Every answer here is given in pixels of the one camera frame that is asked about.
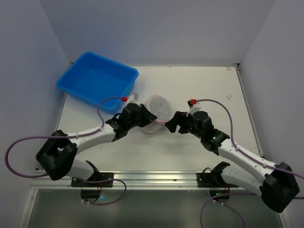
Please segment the white mesh laundry bag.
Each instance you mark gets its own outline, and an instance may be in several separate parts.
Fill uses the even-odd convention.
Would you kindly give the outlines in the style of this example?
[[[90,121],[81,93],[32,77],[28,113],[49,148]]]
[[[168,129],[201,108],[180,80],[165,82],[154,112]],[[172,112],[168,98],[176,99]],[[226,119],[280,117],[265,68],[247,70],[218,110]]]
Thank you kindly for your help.
[[[150,113],[157,116],[156,120],[142,128],[147,134],[159,132],[174,116],[170,102],[160,95],[151,96],[144,105]]]

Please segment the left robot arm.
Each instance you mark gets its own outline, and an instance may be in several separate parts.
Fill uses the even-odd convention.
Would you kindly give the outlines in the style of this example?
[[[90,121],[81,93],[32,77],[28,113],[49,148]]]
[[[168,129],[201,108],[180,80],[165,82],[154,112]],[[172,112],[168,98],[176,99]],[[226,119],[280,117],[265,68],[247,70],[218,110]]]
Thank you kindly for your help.
[[[112,143],[135,127],[145,127],[155,121],[143,104],[129,103],[120,113],[101,126],[79,133],[53,132],[36,155],[36,160],[53,181],[65,176],[97,185],[102,183],[100,171],[90,161],[80,161],[76,155],[103,143]]]

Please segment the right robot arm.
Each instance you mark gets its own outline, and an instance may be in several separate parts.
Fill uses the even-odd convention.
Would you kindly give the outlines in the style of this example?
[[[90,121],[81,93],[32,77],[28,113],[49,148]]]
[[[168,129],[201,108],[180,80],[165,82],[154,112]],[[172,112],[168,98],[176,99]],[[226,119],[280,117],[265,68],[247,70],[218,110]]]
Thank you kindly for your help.
[[[235,163],[235,170],[228,165],[221,171],[223,181],[255,193],[275,212],[283,212],[300,192],[288,164],[275,164],[233,143],[230,136],[214,128],[204,111],[193,114],[177,111],[165,126],[172,133],[179,126],[179,133],[196,136],[206,150]]]

